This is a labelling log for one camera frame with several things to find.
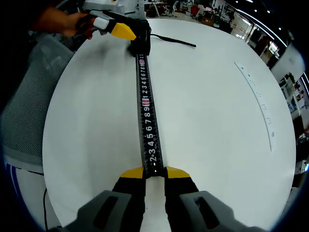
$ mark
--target black strap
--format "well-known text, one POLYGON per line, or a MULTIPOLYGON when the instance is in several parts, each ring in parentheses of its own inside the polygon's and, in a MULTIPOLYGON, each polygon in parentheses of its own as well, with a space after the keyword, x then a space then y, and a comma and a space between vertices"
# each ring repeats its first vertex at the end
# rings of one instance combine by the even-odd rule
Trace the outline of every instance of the black strap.
POLYGON ((184 41, 181 41, 181 40, 175 40, 175 39, 172 39, 172 38, 169 38, 169 37, 164 37, 164 36, 156 35, 156 34, 150 34, 150 35, 154 35, 154 36, 160 38, 161 40, 165 40, 165 41, 168 41, 168 42, 184 44, 184 45, 188 45, 188 46, 191 46, 191 47, 197 47, 195 44, 187 43, 187 42, 184 42, 184 41))

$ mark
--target black cable on floor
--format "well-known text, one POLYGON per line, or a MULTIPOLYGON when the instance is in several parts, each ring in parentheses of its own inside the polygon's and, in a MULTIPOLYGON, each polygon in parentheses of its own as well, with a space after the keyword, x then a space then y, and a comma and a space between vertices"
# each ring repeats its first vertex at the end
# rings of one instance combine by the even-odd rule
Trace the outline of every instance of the black cable on floor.
POLYGON ((188 45, 188 46, 191 46, 191 47, 197 47, 195 44, 187 43, 187 42, 184 42, 184 41, 181 41, 181 40, 175 40, 175 39, 172 39, 172 38, 169 38, 169 37, 156 35, 156 34, 150 34, 150 35, 156 36, 156 37, 160 38, 161 40, 165 40, 165 41, 168 41, 168 42, 184 44, 184 45, 188 45))
POLYGON ((46 193, 47 193, 47 188, 45 188, 44 196, 43 196, 44 222, 45 222, 45 230, 47 231, 48 230, 48 226, 47 226, 47 215, 46 215, 46 206, 45 206, 46 193))

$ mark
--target black cable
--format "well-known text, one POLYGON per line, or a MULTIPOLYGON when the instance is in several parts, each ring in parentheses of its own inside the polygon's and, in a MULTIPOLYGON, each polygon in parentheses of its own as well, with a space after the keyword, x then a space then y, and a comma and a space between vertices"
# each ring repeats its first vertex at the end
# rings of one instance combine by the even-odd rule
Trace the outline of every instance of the black cable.
POLYGON ((47 188, 45 188, 44 196, 43 196, 43 208, 44 208, 44 223, 45 223, 45 230, 48 230, 47 226, 47 215, 46 215, 46 206, 45 206, 45 197, 47 193, 47 188))
POLYGON ((197 47, 195 44, 187 43, 187 42, 184 42, 184 41, 181 41, 181 40, 175 40, 175 39, 172 39, 172 38, 169 38, 169 37, 164 37, 164 36, 156 35, 156 34, 150 34, 150 35, 154 35, 154 36, 160 38, 161 40, 165 40, 165 41, 168 41, 168 42, 184 44, 184 45, 188 45, 188 46, 191 46, 191 47, 197 47))
POLYGON ((37 175, 44 175, 43 173, 36 173, 36 172, 33 172, 33 171, 29 171, 29 170, 28 170, 28 172, 34 173, 34 174, 37 174, 37 175))

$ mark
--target ceiling light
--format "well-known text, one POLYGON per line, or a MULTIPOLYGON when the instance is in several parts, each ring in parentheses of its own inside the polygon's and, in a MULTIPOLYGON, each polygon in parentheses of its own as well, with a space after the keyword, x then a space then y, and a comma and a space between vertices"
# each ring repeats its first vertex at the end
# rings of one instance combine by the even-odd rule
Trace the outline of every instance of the ceiling light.
POLYGON ((280 40, 281 43, 283 43, 283 45, 284 45, 285 47, 287 47, 287 45, 285 44, 285 42, 283 42, 282 39, 280 39, 280 37, 279 37, 278 35, 276 35, 271 29, 269 29, 264 23, 262 23, 261 21, 259 21, 259 20, 257 20, 256 18, 254 18, 252 15, 247 14, 246 12, 244 12, 244 11, 242 11, 242 10, 240 10, 240 9, 236 9, 236 10, 237 10, 238 12, 242 12, 243 14, 245 14, 245 15, 249 16, 250 18, 253 18, 255 21, 259 22, 261 25, 263 25, 265 28, 267 28, 267 30, 269 30, 271 33, 273 33, 273 34, 277 37, 277 39, 280 40))
POLYGON ((303 81, 303 85, 304 85, 304 87, 306 88, 307 93, 308 93, 308 95, 309 95, 309 90, 308 90, 308 88, 307 88, 307 85, 306 85, 306 83, 305 83, 304 78, 303 78, 303 77, 301 77, 301 80, 303 81))

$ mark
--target black measuring tape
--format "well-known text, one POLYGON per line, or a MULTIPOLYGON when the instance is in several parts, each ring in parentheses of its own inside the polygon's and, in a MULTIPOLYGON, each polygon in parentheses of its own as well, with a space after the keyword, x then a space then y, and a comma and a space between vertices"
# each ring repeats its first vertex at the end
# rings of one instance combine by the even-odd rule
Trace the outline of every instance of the black measuring tape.
POLYGON ((164 166, 149 67, 145 54, 136 54, 140 148, 145 178, 163 176, 164 166))

